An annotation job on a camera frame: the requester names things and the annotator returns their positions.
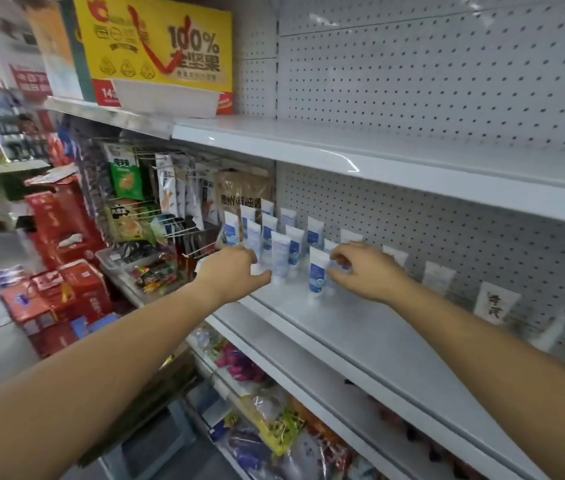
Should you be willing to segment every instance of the yellow box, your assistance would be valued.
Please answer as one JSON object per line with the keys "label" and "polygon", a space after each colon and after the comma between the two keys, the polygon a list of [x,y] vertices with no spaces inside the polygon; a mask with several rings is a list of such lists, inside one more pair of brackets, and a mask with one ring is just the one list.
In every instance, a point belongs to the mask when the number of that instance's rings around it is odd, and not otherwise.
{"label": "yellow box", "polygon": [[231,14],[170,0],[74,0],[100,105],[119,105],[108,79],[220,91],[232,103]]}

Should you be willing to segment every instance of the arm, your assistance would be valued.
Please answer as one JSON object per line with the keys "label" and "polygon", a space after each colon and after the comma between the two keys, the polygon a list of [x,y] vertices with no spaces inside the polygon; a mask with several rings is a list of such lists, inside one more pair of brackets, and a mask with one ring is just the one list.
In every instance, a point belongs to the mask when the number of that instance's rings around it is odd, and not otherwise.
{"label": "arm", "polygon": [[59,478],[217,308],[270,281],[253,251],[209,257],[195,281],[0,385],[0,479]]}
{"label": "arm", "polygon": [[381,250],[339,246],[336,283],[389,305],[425,339],[518,446],[565,480],[565,365],[412,281]]}

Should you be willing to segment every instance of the hand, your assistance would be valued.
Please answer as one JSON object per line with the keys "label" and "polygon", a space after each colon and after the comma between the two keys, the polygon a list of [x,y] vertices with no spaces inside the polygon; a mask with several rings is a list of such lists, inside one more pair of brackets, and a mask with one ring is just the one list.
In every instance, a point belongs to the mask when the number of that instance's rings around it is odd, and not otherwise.
{"label": "hand", "polygon": [[393,257],[364,242],[341,244],[331,253],[338,264],[352,266],[352,273],[329,269],[327,273],[342,287],[363,298],[387,303],[414,282]]}
{"label": "hand", "polygon": [[209,256],[193,282],[200,285],[210,298],[218,300],[220,308],[271,282],[271,271],[251,276],[251,265],[256,262],[251,249],[230,246]]}

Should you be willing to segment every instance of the green snack bag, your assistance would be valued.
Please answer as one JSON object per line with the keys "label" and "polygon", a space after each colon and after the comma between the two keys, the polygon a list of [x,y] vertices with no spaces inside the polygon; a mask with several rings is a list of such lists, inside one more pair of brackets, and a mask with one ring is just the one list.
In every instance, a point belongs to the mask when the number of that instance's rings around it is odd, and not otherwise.
{"label": "green snack bag", "polygon": [[113,186],[121,198],[143,200],[142,173],[131,146],[123,144],[104,144],[109,160]]}

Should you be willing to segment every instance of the red sign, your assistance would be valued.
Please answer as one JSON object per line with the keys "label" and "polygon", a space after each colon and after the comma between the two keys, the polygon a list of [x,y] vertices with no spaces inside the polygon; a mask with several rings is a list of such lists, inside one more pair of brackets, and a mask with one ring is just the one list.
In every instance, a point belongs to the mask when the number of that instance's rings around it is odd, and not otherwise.
{"label": "red sign", "polygon": [[11,67],[15,83],[25,96],[45,97],[53,96],[51,86],[45,72],[16,69]]}
{"label": "red sign", "polygon": [[91,82],[95,89],[95,101],[99,106],[120,107],[116,90],[110,80],[92,79]]}

